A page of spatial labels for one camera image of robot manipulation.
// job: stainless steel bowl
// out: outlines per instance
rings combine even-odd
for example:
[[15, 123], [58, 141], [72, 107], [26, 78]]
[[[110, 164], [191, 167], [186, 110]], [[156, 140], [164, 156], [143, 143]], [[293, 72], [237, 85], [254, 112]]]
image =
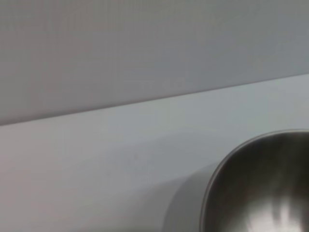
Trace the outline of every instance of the stainless steel bowl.
[[200, 232], [309, 232], [309, 130], [265, 134], [232, 151], [208, 184]]

